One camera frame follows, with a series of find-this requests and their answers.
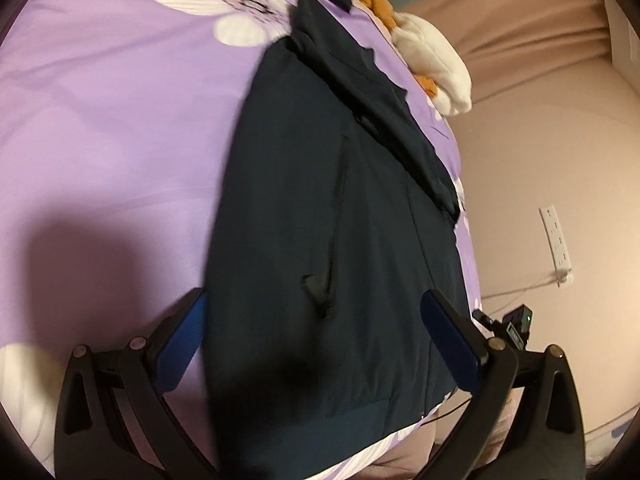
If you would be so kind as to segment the dark navy jacket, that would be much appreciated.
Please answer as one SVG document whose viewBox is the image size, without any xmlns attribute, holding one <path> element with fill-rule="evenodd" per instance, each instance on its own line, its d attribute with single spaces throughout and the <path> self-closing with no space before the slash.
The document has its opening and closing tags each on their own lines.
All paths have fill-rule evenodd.
<svg viewBox="0 0 640 480">
<path fill-rule="evenodd" d="M 469 311 L 459 214 L 405 91 L 299 0 L 236 123 L 206 266 L 224 478 L 312 477 L 439 404 L 454 382 L 420 301 Z"/>
</svg>

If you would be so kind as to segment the white plush duck toy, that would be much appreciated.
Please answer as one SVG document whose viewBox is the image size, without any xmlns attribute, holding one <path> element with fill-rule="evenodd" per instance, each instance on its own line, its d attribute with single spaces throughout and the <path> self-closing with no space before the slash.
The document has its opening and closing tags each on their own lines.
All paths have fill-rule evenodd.
<svg viewBox="0 0 640 480">
<path fill-rule="evenodd" d="M 397 12 L 388 0 L 352 0 L 367 12 L 442 116 L 472 110 L 472 79 L 458 52 L 430 22 Z"/>
</svg>

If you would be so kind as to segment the pink curtain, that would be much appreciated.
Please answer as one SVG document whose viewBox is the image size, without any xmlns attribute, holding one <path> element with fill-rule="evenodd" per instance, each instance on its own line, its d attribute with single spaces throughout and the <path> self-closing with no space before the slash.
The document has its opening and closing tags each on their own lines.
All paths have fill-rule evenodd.
<svg viewBox="0 0 640 480">
<path fill-rule="evenodd" d="M 475 103 L 554 70 L 611 58 L 604 0 L 413 0 L 462 57 Z"/>
</svg>

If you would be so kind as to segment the purple floral bed sheet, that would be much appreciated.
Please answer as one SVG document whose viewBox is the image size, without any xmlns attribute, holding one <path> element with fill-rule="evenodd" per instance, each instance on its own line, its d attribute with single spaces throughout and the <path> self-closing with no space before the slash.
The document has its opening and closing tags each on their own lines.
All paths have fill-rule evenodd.
<svg viewBox="0 0 640 480">
<path fill-rule="evenodd" d="M 450 175 L 470 310 L 477 273 L 450 116 L 428 104 L 367 12 L 317 1 L 405 91 Z M 11 0 L 1 47 L 1 411 L 47 478 L 58 479 L 56 416 L 73 350 L 148 336 L 196 288 L 207 296 L 203 341 L 165 398 L 221 474 L 203 356 L 206 266 L 236 123 L 298 2 Z M 306 479 L 413 478 L 451 390 L 415 424 Z"/>
</svg>

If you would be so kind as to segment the white wall power strip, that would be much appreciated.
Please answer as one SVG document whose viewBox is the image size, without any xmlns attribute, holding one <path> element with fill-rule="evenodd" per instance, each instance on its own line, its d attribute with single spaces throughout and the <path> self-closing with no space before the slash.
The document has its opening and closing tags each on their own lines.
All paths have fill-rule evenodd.
<svg viewBox="0 0 640 480">
<path fill-rule="evenodd" d="M 570 262 L 566 239 L 555 206 L 542 207 L 539 209 L 539 213 L 544 232 L 547 235 L 556 284 L 559 286 L 570 285 L 574 281 L 573 266 Z"/>
</svg>

